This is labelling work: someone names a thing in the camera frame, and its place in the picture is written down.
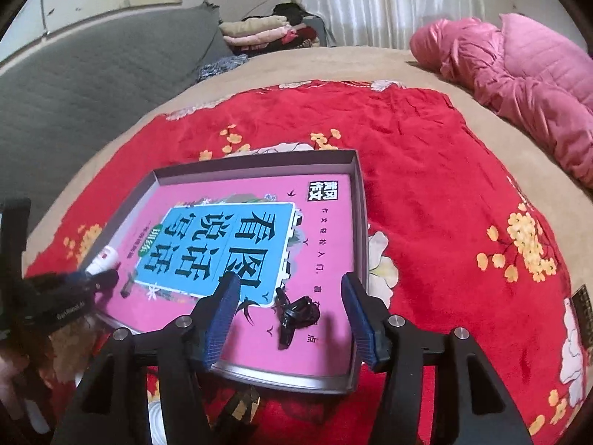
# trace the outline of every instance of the red blanket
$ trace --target red blanket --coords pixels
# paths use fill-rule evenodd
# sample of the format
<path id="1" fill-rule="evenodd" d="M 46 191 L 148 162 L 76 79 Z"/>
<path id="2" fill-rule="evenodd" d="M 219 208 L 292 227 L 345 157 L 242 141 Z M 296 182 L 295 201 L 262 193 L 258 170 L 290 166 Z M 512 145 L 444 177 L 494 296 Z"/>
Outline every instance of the red blanket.
<path id="1" fill-rule="evenodd" d="M 390 310 L 426 330 L 469 329 L 534 441 L 554 443 L 583 393 L 583 354 L 572 310 L 564 305 L 570 295 L 566 266 L 545 218 L 447 96 L 432 90 L 313 81 L 160 115 L 82 192 L 29 274 L 74 269 L 150 170 L 280 142 L 358 150 L 370 235 L 385 235 L 383 255 L 399 271 Z M 381 281 L 385 273 L 378 268 L 374 275 L 375 288 L 384 285 L 381 295 L 388 300 L 389 278 Z M 563 347 L 572 350 L 564 360 Z M 425 440 L 431 375 L 420 424 Z M 358 389 L 348 397 L 263 390 L 265 406 L 251 443 L 366 443 L 383 380 L 363 367 Z M 223 388 L 208 393 L 212 414 L 228 398 Z"/>

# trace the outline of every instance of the metal screw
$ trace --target metal screw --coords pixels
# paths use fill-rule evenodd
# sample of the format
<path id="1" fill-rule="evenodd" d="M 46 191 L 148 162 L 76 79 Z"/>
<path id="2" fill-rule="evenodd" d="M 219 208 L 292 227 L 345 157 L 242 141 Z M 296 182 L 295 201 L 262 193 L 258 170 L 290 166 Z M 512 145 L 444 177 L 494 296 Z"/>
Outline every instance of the metal screw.
<path id="1" fill-rule="evenodd" d="M 113 332 L 113 339 L 121 341 L 128 336 L 129 332 L 128 328 L 118 328 Z"/>
<path id="2" fill-rule="evenodd" d="M 455 331 L 453 332 L 455 333 L 455 336 L 459 339 L 468 339 L 470 337 L 470 332 L 462 327 L 455 328 Z"/>
<path id="3" fill-rule="evenodd" d="M 175 320 L 175 326 L 178 328 L 187 328 L 192 324 L 192 317 L 188 315 L 180 316 Z"/>
<path id="4" fill-rule="evenodd" d="M 400 316 L 399 314 L 393 314 L 389 317 L 387 322 L 390 325 L 395 326 L 396 328 L 400 328 L 401 326 L 403 326 L 405 324 L 405 319 L 404 319 L 404 317 Z"/>

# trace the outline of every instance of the black hair clip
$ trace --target black hair clip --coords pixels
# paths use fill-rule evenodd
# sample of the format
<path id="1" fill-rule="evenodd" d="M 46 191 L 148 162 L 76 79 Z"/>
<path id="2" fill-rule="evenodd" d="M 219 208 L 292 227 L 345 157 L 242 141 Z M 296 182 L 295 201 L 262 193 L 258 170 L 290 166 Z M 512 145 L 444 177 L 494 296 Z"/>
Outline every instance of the black hair clip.
<path id="1" fill-rule="evenodd" d="M 280 316 L 280 346 L 287 348 L 291 345 L 295 329 L 306 328 L 319 321 L 321 313 L 319 306 L 309 296 L 303 296 L 294 303 L 282 288 L 276 288 L 276 298 L 282 314 Z"/>

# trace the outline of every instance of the gray cushion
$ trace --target gray cushion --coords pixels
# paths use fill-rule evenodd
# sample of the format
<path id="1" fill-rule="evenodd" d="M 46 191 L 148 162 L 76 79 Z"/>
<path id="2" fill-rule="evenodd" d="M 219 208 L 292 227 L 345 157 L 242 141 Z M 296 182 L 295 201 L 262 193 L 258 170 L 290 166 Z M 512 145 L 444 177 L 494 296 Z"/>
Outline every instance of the gray cushion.
<path id="1" fill-rule="evenodd" d="M 232 55 L 212 7 L 133 14 L 75 32 L 0 77 L 0 198 L 30 229 L 97 151 Z"/>

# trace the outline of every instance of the beige bed sheet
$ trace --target beige bed sheet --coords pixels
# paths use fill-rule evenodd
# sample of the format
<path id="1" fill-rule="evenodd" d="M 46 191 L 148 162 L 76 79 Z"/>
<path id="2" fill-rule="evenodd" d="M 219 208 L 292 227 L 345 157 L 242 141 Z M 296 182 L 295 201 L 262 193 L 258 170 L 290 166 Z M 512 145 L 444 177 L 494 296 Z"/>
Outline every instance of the beige bed sheet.
<path id="1" fill-rule="evenodd" d="M 157 114 L 199 105 L 245 90 L 303 80 L 397 80 L 449 95 L 467 125 L 506 165 L 523 192 L 548 219 L 572 278 L 572 289 L 593 293 L 593 202 L 526 135 L 479 105 L 465 90 L 418 68 L 410 52 L 370 47 L 304 49 L 256 57 L 232 72 L 186 90 L 156 108 L 97 153 L 72 179 L 27 244 L 24 264 L 52 241 L 64 213 L 94 175 Z"/>

